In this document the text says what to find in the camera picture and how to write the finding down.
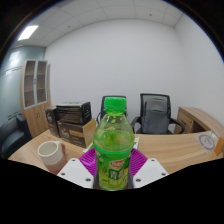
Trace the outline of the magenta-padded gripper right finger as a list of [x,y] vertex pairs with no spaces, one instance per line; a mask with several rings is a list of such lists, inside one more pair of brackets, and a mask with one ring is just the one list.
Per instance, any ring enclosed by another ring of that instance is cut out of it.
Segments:
[[141,188],[168,175],[156,158],[147,158],[137,149],[131,151],[128,189]]

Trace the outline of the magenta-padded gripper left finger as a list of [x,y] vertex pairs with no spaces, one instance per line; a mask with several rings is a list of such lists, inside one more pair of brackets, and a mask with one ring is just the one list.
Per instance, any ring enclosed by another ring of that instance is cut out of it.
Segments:
[[95,149],[92,148],[80,158],[71,158],[58,176],[78,186],[98,188],[98,174]]

